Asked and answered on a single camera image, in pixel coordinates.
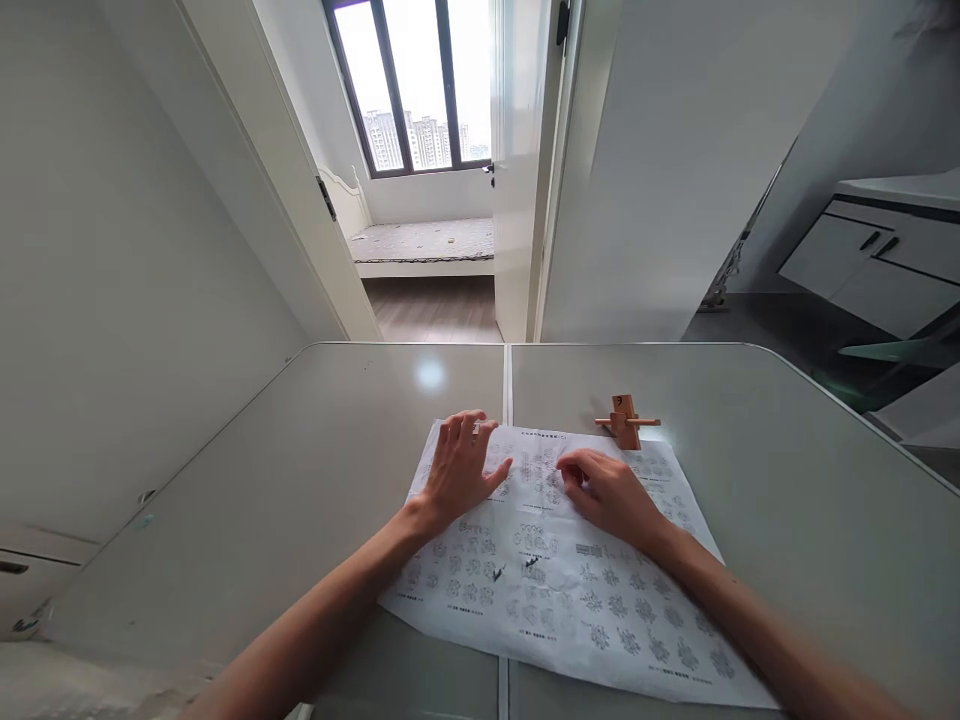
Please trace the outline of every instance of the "hand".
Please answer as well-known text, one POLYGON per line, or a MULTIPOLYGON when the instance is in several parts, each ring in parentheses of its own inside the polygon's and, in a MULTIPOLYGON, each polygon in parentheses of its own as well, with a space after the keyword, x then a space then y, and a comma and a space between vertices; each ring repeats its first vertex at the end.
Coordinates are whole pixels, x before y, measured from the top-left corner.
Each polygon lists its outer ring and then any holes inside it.
POLYGON ((557 461, 567 497, 601 530, 654 555, 675 528, 653 504, 629 467, 596 450, 580 449, 557 461))
POLYGON ((418 496, 433 535, 439 535, 458 517, 490 497, 507 478, 513 458, 484 475, 490 433, 498 426, 483 410, 451 415, 440 426, 437 451, 423 492, 418 496), (481 421, 477 432, 473 428, 481 421))

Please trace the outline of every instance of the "door hinge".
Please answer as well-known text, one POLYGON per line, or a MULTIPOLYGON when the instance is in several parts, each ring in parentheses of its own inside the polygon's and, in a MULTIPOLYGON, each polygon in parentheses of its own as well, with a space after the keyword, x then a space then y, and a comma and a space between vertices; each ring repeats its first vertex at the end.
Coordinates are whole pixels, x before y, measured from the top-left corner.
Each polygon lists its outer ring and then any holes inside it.
POLYGON ((567 31, 570 29, 570 3, 560 3, 560 10, 557 13, 557 45, 563 45, 567 39, 567 31))
POLYGON ((323 178, 316 176, 317 185, 320 186, 320 194, 323 195, 323 201, 327 204, 327 210, 330 212, 330 219, 337 221, 337 211, 333 207, 333 200, 330 199, 330 193, 327 192, 327 186, 323 184, 323 178))

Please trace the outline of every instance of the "drawer handle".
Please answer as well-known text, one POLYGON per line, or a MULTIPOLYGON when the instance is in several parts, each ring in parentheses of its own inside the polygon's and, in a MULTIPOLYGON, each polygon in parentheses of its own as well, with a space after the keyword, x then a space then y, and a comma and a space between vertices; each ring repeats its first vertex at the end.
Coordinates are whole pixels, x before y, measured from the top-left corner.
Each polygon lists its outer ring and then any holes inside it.
POLYGON ((0 560, 0 572, 5 572, 9 575, 23 575, 29 569, 29 565, 21 565, 20 563, 12 563, 7 562, 6 560, 0 560))
POLYGON ((868 238, 866 239, 866 241, 863 243, 863 245, 860 246, 860 249, 861 249, 861 250, 866 250, 868 247, 870 247, 871 245, 873 245, 873 244, 874 244, 877 240, 879 240, 879 239, 880 239, 880 231, 877 230, 873 235, 871 235, 870 237, 868 237, 868 238))
POLYGON ((900 244, 900 238, 898 238, 896 235, 894 235, 892 238, 890 238, 890 240, 887 241, 887 244, 886 244, 886 245, 884 245, 882 248, 880 248, 880 252, 878 252, 876 255, 874 255, 874 257, 875 257, 875 258, 883 257, 883 255, 884 255, 885 253, 890 252, 891 250, 893 250, 893 249, 894 249, 897 245, 899 245, 899 244, 900 244))

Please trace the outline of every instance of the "window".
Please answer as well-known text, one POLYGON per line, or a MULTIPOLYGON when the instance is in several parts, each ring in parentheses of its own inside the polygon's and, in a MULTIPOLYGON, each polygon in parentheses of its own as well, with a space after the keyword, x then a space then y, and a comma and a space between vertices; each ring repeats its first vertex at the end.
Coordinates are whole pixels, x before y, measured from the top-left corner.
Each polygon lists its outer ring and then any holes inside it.
POLYGON ((490 162, 483 0, 323 0, 374 178, 490 162))

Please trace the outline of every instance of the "headboard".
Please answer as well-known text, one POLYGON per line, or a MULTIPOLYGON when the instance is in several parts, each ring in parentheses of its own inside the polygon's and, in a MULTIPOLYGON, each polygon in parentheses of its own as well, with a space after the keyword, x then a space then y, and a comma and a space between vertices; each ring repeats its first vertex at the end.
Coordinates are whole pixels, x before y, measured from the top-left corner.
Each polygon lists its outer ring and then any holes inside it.
POLYGON ((364 228, 373 225, 367 199, 363 195, 363 188, 357 177, 357 169, 352 166, 350 169, 353 171, 355 188, 350 187, 339 175, 334 175, 328 168, 322 165, 317 166, 317 174, 327 186, 330 200, 337 211, 340 230, 343 232, 343 237, 348 240, 364 228))

